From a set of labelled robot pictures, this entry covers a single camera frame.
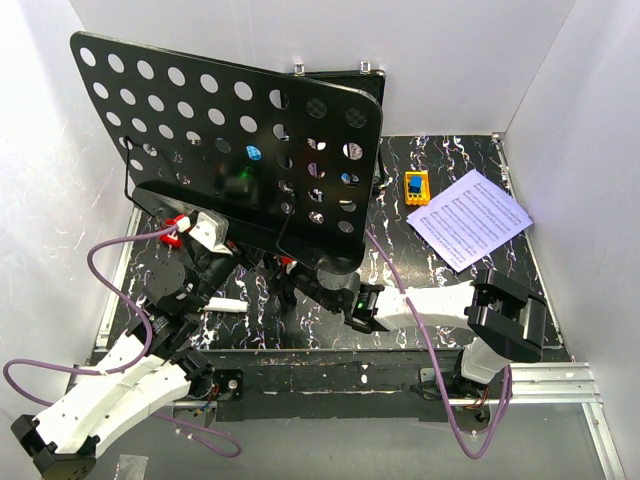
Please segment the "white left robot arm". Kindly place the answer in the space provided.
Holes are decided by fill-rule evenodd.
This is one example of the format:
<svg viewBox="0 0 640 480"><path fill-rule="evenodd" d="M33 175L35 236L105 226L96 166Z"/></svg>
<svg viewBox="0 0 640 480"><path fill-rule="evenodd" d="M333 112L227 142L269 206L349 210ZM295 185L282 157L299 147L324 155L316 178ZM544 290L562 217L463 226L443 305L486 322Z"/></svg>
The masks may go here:
<svg viewBox="0 0 640 480"><path fill-rule="evenodd" d="M156 261L137 319L94 367L72 368L77 384L11 431L44 479L83 479L109 446L167 404L208 400L215 368L189 346L199 320L238 264L236 255L194 247Z"/></svg>

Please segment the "sheet music page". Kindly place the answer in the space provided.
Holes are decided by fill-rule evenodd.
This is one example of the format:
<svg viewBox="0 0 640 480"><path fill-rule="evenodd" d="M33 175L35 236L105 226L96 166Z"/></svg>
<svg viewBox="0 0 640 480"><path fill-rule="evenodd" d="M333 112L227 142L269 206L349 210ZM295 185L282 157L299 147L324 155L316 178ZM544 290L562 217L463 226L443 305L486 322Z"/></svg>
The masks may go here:
<svg viewBox="0 0 640 480"><path fill-rule="evenodd" d="M472 170L409 214L407 223L460 273L530 227L532 220L500 186Z"/></svg>

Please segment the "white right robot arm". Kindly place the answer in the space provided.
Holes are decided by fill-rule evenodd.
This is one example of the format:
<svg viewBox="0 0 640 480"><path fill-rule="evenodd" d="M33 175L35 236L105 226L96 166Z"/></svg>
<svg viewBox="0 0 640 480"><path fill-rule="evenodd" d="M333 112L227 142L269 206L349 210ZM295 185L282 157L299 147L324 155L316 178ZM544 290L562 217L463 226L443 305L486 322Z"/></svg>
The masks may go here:
<svg viewBox="0 0 640 480"><path fill-rule="evenodd" d="M271 260L267 284L283 308L295 306L302 293L364 334L399 330L417 320L472 332L473 341L445 376L448 391L456 395L475 397L510 363L542 358L546 301L495 270L447 287L396 288L364 283L357 273L335 275Z"/></svg>

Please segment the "black music stand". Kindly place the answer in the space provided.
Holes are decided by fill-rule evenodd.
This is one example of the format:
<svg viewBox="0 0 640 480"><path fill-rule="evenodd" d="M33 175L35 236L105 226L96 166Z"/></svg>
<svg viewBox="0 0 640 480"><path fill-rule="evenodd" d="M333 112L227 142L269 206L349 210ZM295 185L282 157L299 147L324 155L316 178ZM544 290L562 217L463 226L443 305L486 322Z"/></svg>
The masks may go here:
<svg viewBox="0 0 640 480"><path fill-rule="evenodd" d="M334 274L360 266L370 193L307 143L304 101L324 86L88 32L70 49L141 209L213 211L237 244Z"/></svg>

